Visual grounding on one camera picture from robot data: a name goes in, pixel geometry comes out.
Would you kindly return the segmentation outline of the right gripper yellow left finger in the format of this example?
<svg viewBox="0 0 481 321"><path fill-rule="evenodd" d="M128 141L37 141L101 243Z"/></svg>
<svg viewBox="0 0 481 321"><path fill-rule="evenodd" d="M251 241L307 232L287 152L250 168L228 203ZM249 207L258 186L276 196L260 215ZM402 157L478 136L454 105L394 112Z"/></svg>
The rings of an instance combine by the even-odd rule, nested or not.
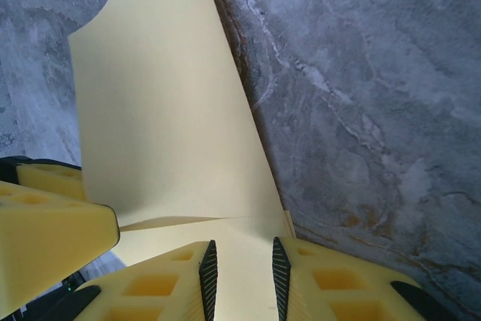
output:
<svg viewBox="0 0 481 321"><path fill-rule="evenodd" d="M68 292L42 320L213 320L215 241L198 241Z"/></svg>

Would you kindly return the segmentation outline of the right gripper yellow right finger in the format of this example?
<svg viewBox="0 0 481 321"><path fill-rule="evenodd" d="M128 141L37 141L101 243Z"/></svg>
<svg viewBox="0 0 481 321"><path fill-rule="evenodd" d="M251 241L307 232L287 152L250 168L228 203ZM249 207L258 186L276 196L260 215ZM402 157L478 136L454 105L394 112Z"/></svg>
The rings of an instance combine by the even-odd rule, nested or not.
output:
<svg viewBox="0 0 481 321"><path fill-rule="evenodd" d="M415 280L298 238L275 237L272 272L281 320L454 320Z"/></svg>

